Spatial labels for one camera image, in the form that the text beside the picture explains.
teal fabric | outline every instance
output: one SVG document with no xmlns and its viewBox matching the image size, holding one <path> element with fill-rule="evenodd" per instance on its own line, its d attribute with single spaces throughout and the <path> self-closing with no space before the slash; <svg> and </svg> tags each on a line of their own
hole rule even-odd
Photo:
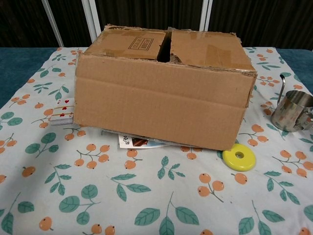
<svg viewBox="0 0 313 235">
<path fill-rule="evenodd" d="M 41 67 L 56 48 L 0 47 L 0 107 Z"/>
<path fill-rule="evenodd" d="M 276 50 L 313 94 L 313 51 L 302 49 Z"/>
</svg>

box flap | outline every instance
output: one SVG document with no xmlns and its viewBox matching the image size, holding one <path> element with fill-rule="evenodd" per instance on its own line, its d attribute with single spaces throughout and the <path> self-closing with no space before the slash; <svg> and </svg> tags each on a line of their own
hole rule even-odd
<svg viewBox="0 0 313 235">
<path fill-rule="evenodd" d="M 255 71 L 231 33 L 174 30 L 171 54 L 185 65 Z"/>
<path fill-rule="evenodd" d="M 165 34 L 138 28 L 107 28 L 85 54 L 156 60 Z"/>
</svg>

hole in yellow disc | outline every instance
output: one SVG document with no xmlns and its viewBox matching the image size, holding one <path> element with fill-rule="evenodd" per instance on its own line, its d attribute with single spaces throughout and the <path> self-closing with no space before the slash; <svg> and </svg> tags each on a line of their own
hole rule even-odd
<svg viewBox="0 0 313 235">
<path fill-rule="evenodd" d="M 235 155 L 237 158 L 244 158 L 244 154 L 242 152 L 236 152 Z"/>
</svg>

printed label on box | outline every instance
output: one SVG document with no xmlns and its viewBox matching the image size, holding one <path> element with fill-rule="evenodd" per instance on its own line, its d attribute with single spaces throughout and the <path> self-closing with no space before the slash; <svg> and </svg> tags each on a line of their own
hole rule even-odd
<svg viewBox="0 0 313 235">
<path fill-rule="evenodd" d="M 151 44 L 153 42 L 153 38 L 139 38 L 136 37 L 132 44 L 128 49 L 133 50 L 149 50 Z"/>
</svg>

pitcher handle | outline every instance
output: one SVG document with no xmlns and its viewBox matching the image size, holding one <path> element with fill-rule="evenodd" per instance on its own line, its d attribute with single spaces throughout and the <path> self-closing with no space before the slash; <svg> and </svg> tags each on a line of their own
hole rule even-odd
<svg viewBox="0 0 313 235">
<path fill-rule="evenodd" d="M 284 88 L 285 88 L 285 84 L 286 84 L 285 76 L 281 74 L 280 77 L 281 77 L 281 79 L 283 81 L 283 85 L 282 85 L 282 89 L 280 90 L 280 93 L 279 93 L 279 96 L 278 96 L 278 99 L 277 99 L 277 106 L 278 106 L 278 104 L 280 102 L 280 98 L 282 97 L 282 94 L 283 94 L 283 91 L 284 91 Z"/>
</svg>

